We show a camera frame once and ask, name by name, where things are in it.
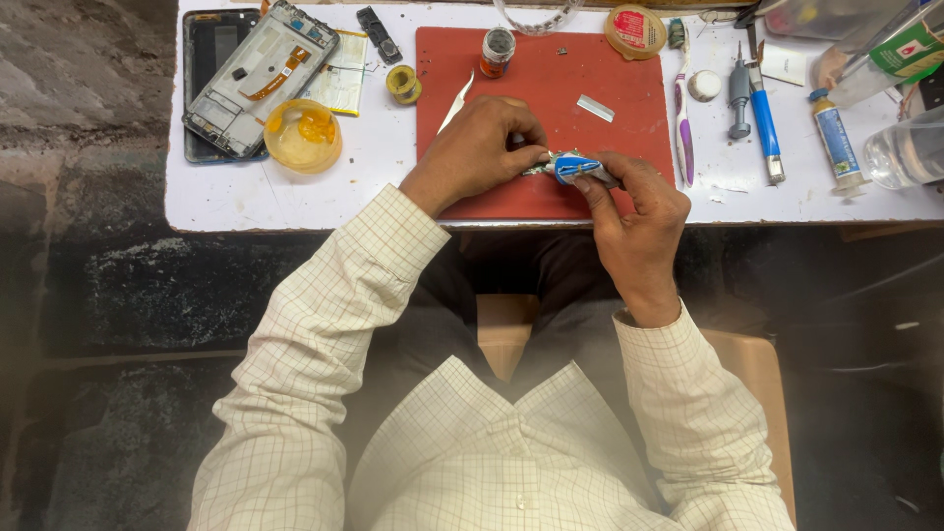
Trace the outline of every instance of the dark trousers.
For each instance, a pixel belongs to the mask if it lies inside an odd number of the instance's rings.
[[[458,240],[453,238],[420,275],[400,319],[374,331],[363,386],[344,397],[347,417],[335,428],[347,449],[347,481],[380,424],[450,355],[510,403],[575,360],[645,457],[611,318],[623,302],[599,261],[593,235],[479,233],[465,255],[459,252]],[[477,268],[514,268],[518,275],[524,271],[536,277],[540,310],[510,383],[495,376],[478,345],[470,262]]]

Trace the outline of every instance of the shirt cuff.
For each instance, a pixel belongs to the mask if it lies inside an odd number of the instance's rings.
[[[699,353],[701,332],[681,298],[679,302],[679,318],[662,328],[633,327],[632,315],[626,309],[613,314],[623,356],[658,368],[677,368],[694,359]]]
[[[451,237],[393,184],[342,228],[400,279],[414,281]]]

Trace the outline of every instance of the green label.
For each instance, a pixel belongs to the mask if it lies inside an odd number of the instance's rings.
[[[944,43],[919,22],[868,52],[892,76],[911,77],[944,61]]]

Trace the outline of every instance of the chair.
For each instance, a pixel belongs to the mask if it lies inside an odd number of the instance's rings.
[[[537,314],[534,295],[478,295],[479,346],[495,375],[510,381],[531,336]],[[702,330],[715,348],[721,366],[740,378],[764,408],[767,417],[767,446],[773,453],[770,468],[777,474],[781,497],[793,525],[797,525],[793,498],[793,471],[790,441],[786,429],[784,386],[780,378],[777,352],[765,339],[714,330]]]

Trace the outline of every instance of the red mat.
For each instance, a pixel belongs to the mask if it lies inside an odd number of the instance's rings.
[[[528,102],[548,133],[553,151],[612,150],[648,160],[673,186],[666,97],[659,58],[626,61],[602,33],[554,33],[527,37],[517,45],[508,72],[489,79],[479,70],[485,29],[420,27],[416,71],[423,93],[416,102],[416,158],[426,152],[456,94],[475,70],[465,97],[509,95]],[[557,55],[566,48],[566,55]],[[577,107],[581,94],[615,112],[613,123]],[[632,212],[629,196],[614,190],[622,214]],[[448,208],[442,219],[589,219],[580,191],[546,174],[517,177],[485,194]]]

